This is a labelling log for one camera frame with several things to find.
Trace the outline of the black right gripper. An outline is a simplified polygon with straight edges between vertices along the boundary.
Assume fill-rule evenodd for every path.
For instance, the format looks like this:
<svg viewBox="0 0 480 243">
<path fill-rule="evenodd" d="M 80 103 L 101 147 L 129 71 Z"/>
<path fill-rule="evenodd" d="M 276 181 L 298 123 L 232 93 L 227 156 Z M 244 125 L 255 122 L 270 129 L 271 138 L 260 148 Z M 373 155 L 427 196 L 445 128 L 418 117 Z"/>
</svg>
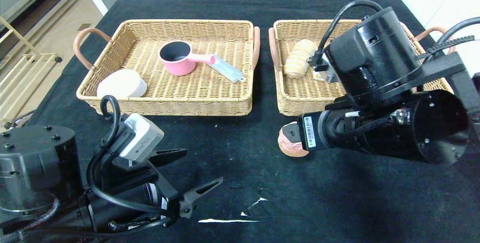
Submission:
<svg viewBox="0 0 480 243">
<path fill-rule="evenodd" d="M 334 145 L 327 135 L 327 119 L 331 110 L 305 113 L 298 117 L 297 122 L 291 122 L 282 127 L 282 134 L 290 143 L 302 143 L 304 150 L 314 152 L 333 149 Z"/>
</svg>

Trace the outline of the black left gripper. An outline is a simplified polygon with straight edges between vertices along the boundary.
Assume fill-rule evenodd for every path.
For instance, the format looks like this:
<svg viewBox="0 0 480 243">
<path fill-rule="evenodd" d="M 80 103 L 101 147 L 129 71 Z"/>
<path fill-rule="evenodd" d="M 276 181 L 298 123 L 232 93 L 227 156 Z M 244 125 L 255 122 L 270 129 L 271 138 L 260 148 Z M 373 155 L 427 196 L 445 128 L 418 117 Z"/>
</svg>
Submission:
<svg viewBox="0 0 480 243">
<path fill-rule="evenodd" d="M 91 214 L 98 231 L 125 234 L 190 219 L 198 203 L 221 183 L 219 177 L 180 195 L 157 167 L 187 156 L 185 148 L 156 150 L 149 162 L 103 160 L 91 165 Z"/>
</svg>

